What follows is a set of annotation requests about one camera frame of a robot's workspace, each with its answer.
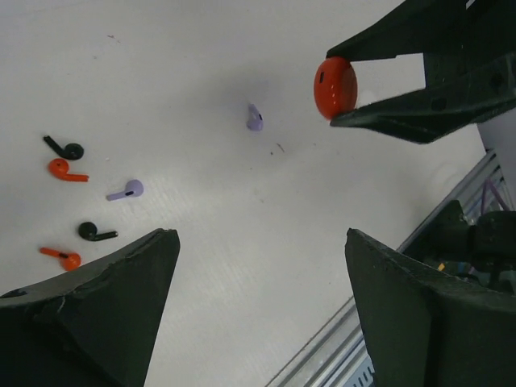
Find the red earbud charging case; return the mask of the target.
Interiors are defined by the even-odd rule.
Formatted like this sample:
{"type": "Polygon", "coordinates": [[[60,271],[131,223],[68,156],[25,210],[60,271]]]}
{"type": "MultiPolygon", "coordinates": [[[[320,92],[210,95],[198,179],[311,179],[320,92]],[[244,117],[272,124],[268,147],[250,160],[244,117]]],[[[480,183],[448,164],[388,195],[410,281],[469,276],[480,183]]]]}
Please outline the red earbud charging case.
{"type": "Polygon", "coordinates": [[[356,108],[358,81],[351,63],[338,56],[325,59],[314,77],[314,101],[327,120],[356,108]]]}

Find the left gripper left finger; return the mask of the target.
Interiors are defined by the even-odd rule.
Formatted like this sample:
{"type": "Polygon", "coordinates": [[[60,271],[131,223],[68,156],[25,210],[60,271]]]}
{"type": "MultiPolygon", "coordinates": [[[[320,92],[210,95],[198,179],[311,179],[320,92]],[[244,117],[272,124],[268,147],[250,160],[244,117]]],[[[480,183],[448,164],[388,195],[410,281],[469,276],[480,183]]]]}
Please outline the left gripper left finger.
{"type": "Polygon", "coordinates": [[[144,384],[180,252],[157,229],[1,297],[4,386],[144,384]]]}

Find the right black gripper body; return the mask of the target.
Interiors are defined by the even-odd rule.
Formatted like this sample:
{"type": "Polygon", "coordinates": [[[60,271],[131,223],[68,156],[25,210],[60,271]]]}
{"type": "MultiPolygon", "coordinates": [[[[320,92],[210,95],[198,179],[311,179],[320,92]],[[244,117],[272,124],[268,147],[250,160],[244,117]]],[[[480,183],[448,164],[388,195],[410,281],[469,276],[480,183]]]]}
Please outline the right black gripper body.
{"type": "Polygon", "coordinates": [[[440,87],[515,52],[514,1],[420,1],[431,33],[426,87],[440,87]]]}

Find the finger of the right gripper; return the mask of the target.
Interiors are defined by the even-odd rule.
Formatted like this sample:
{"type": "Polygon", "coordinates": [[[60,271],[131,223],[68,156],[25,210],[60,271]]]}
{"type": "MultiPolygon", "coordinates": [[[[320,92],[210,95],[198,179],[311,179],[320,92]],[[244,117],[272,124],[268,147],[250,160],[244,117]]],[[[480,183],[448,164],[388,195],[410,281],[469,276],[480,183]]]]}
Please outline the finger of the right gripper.
{"type": "Polygon", "coordinates": [[[327,51],[350,62],[429,52],[464,16],[462,1],[402,2],[385,17],[327,51]]]}
{"type": "Polygon", "coordinates": [[[453,80],[340,114],[330,125],[430,144],[514,108],[515,53],[509,52],[453,80]]]}

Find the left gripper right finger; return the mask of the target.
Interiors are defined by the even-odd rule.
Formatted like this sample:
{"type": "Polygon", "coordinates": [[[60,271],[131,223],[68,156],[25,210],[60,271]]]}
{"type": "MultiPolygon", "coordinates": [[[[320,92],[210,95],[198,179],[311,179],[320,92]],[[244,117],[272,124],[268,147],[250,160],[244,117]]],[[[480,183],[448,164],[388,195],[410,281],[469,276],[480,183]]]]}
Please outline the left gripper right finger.
{"type": "Polygon", "coordinates": [[[347,271],[377,386],[513,386],[515,298],[437,271],[357,229],[347,271]]]}

